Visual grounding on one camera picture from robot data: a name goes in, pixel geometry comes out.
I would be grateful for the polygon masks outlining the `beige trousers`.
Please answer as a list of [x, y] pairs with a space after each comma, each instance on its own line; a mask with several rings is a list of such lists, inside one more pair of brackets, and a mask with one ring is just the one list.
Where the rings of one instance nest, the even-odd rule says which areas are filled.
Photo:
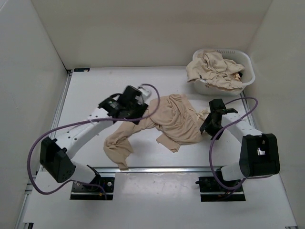
[[137, 125], [123, 122], [119, 128], [104, 141], [106, 156], [121, 170], [126, 170], [126, 158], [133, 153], [128, 138], [145, 129], [156, 128], [162, 134], [156, 142], [176, 153], [183, 145], [192, 145], [203, 140], [200, 127], [210, 113], [209, 108], [198, 112], [184, 94], [171, 94], [160, 98], [158, 110]]

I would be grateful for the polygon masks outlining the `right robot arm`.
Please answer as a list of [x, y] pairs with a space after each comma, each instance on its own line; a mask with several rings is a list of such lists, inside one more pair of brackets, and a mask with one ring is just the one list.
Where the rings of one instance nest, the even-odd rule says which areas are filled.
[[[247, 179], [270, 177], [280, 172], [277, 138], [274, 134], [262, 133], [244, 120], [251, 111], [240, 116], [234, 108], [227, 108], [222, 99], [211, 100], [209, 108], [210, 113], [200, 131], [211, 136], [209, 165], [218, 190], [236, 191]], [[225, 130], [241, 143], [239, 161], [216, 172], [213, 146]]]

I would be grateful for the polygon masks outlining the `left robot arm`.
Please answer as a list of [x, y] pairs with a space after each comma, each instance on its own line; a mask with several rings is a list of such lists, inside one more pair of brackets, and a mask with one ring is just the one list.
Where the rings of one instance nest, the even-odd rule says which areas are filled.
[[146, 100], [151, 91], [144, 86], [128, 85], [123, 93], [106, 98], [89, 114], [85, 124], [76, 125], [62, 135], [41, 142], [40, 163], [58, 182], [69, 179], [83, 182], [89, 191], [95, 191], [100, 185], [97, 173], [89, 166], [73, 162], [75, 154], [102, 130], [112, 126], [116, 119], [126, 119], [138, 124], [148, 107]]

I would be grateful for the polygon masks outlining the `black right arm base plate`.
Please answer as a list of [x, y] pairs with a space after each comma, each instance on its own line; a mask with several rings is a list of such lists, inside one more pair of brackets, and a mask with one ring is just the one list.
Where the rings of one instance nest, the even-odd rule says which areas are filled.
[[243, 202], [246, 201], [243, 187], [236, 191], [220, 186], [214, 177], [198, 177], [201, 202]]

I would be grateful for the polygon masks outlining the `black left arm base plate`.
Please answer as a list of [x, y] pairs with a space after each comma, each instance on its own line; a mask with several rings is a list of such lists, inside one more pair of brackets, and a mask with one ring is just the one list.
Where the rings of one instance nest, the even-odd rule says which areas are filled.
[[100, 174], [100, 187], [84, 186], [79, 182], [74, 182], [71, 188], [70, 200], [113, 200], [115, 174]]

